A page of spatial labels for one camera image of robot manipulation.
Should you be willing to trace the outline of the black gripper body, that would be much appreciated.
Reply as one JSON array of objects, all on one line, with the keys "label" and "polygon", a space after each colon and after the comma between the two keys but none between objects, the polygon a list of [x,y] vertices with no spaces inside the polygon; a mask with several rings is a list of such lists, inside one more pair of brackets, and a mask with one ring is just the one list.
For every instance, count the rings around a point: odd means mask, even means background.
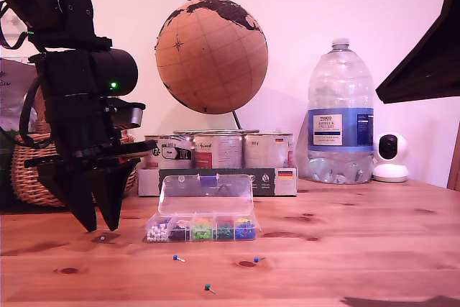
[{"label": "black gripper body", "polygon": [[49,98],[46,120],[56,155],[24,161],[26,168],[65,167],[101,172],[109,161],[138,161],[157,147],[154,140],[121,143],[121,131],[139,127],[145,105],[116,97],[84,95]]}]

